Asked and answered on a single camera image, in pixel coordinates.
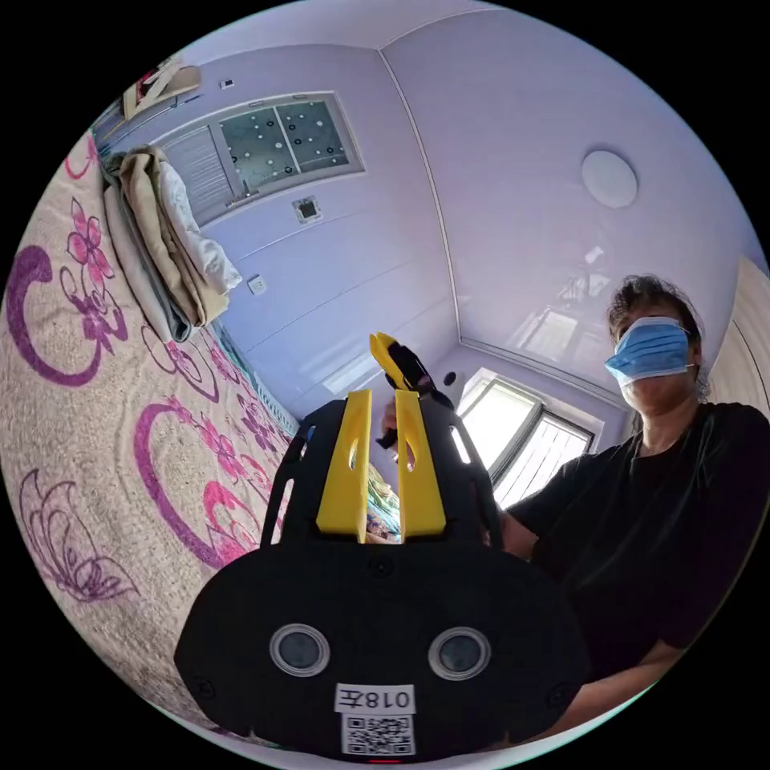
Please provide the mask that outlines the person's right hand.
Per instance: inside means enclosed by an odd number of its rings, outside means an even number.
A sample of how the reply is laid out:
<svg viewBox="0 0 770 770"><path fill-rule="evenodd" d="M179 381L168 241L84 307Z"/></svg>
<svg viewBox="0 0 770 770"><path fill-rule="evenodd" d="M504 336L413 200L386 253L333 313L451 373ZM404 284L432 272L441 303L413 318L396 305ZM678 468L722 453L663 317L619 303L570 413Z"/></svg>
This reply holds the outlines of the person's right hand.
<svg viewBox="0 0 770 770"><path fill-rule="evenodd" d="M382 438L385 439L390 436L393 440L388 444L386 449L390 452L391 459L397 463L399 459L398 451L398 437L397 437L397 421L396 421L396 408L395 397L387 402L383 409L383 416L381 419Z"/></svg>

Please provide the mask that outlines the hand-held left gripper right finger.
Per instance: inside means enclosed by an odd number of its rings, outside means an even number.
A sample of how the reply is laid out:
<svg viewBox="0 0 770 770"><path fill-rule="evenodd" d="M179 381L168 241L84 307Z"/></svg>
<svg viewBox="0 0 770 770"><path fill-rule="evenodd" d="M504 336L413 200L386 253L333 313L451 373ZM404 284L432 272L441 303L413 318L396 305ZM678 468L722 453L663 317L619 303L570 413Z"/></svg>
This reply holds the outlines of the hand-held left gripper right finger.
<svg viewBox="0 0 770 770"><path fill-rule="evenodd" d="M446 519L419 396L398 390L395 411L402 541L439 537Z"/></svg>

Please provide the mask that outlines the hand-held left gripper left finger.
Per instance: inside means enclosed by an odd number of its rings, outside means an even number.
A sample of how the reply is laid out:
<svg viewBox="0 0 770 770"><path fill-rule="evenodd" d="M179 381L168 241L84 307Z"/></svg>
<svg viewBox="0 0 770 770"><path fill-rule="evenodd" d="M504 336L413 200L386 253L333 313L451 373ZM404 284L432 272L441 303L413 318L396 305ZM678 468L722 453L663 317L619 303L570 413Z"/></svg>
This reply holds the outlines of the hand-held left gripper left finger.
<svg viewBox="0 0 770 770"><path fill-rule="evenodd" d="M337 420L338 432L318 507L317 526L324 537L363 543L367 533L371 391L352 391L338 405L342 413Z"/></svg>

